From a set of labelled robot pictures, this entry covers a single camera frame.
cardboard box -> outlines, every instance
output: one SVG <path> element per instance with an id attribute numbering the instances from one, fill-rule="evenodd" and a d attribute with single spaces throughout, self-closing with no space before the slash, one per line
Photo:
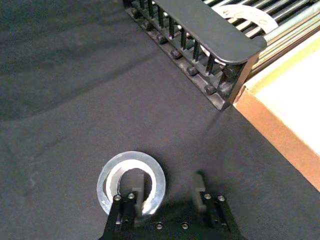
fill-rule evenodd
<path id="1" fill-rule="evenodd" d="M 235 108 L 320 191 L 320 31 L 242 87 Z"/>

dark gray cloth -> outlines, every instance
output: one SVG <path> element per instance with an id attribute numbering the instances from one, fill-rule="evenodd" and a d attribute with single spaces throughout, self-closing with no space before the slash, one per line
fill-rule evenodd
<path id="1" fill-rule="evenodd" d="M 190 201 L 200 171 L 249 240 L 320 239 L 319 192 L 233 107 L 218 112 L 120 4 L 106 11 L 1 45 L 1 239 L 98 239 L 98 176 L 132 150 L 162 166 L 164 206 Z"/>

